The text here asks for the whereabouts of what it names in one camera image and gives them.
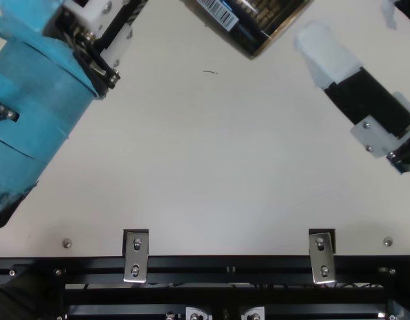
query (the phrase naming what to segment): white table surface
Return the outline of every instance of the white table surface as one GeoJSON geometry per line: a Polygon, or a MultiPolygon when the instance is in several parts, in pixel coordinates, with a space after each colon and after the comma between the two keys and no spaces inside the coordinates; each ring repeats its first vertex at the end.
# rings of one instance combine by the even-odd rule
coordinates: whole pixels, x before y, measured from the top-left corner
{"type": "Polygon", "coordinates": [[[122,80],[0,230],[0,257],[121,255],[124,229],[149,229],[150,255],[306,255],[309,228],[335,228],[339,255],[410,255],[410,173],[363,150],[293,48],[326,21],[410,100],[410,20],[390,30],[380,6],[315,0],[249,61],[179,0],[150,0],[122,80]]]}

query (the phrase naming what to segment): metal clip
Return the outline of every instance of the metal clip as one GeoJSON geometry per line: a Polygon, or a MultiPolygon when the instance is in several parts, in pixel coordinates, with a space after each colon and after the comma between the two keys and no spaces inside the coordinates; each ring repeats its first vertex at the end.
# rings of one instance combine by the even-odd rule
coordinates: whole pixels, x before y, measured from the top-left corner
{"type": "Polygon", "coordinates": [[[317,285],[335,282],[335,264],[330,233],[309,235],[313,280],[317,285]]]}
{"type": "Polygon", "coordinates": [[[246,310],[244,314],[240,316],[241,320],[265,320],[265,308],[255,307],[246,310]]]}
{"type": "Polygon", "coordinates": [[[186,320],[212,320],[212,314],[202,309],[196,307],[186,307],[185,308],[185,319],[186,320]]]}
{"type": "Polygon", "coordinates": [[[149,234],[128,232],[126,234],[124,282],[146,282],[148,260],[149,234]]]}

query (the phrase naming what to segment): screw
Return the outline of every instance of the screw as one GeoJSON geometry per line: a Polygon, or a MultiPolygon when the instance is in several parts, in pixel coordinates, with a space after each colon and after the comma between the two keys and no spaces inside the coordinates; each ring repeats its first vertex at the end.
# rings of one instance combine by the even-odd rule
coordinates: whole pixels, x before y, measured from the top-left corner
{"type": "Polygon", "coordinates": [[[13,112],[12,110],[8,110],[6,114],[6,118],[13,119],[14,117],[15,117],[15,112],[13,112]]]}
{"type": "Polygon", "coordinates": [[[131,273],[132,273],[132,276],[138,277],[138,275],[139,275],[139,266],[134,265],[131,269],[131,273]]]}
{"type": "Polygon", "coordinates": [[[63,240],[63,247],[68,249],[71,247],[71,240],[70,239],[64,239],[63,240]]]}
{"type": "Polygon", "coordinates": [[[138,251],[141,248],[142,240],[140,238],[135,238],[133,240],[133,248],[138,251]]]}
{"type": "Polygon", "coordinates": [[[384,238],[384,244],[386,247],[391,247],[393,244],[393,238],[391,237],[384,238]]]}
{"type": "Polygon", "coordinates": [[[325,242],[323,241],[322,238],[317,238],[317,239],[316,239],[316,245],[321,246],[321,245],[323,245],[324,243],[325,243],[325,242]]]}
{"type": "Polygon", "coordinates": [[[325,265],[322,265],[322,268],[320,268],[320,273],[322,274],[322,277],[326,278],[329,274],[329,269],[325,265]]]}
{"type": "Polygon", "coordinates": [[[103,9],[103,14],[104,15],[108,14],[108,12],[111,11],[112,7],[113,7],[113,4],[111,3],[111,1],[107,2],[107,4],[105,5],[105,7],[103,9]]]}

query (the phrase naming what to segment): white tape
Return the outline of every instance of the white tape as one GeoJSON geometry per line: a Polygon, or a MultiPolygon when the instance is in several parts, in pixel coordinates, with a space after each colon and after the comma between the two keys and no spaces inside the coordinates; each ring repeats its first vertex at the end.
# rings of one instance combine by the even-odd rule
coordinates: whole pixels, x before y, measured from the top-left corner
{"type": "Polygon", "coordinates": [[[295,38],[295,48],[303,55],[316,86],[322,89],[346,80],[362,67],[362,62],[322,22],[302,29],[295,38]]]}

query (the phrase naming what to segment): barcode label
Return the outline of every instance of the barcode label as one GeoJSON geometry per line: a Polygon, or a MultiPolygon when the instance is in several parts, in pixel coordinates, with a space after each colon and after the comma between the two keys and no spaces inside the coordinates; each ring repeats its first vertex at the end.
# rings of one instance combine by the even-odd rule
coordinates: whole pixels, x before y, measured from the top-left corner
{"type": "Polygon", "coordinates": [[[239,20],[220,0],[197,0],[197,2],[227,31],[230,31],[239,20]]]}

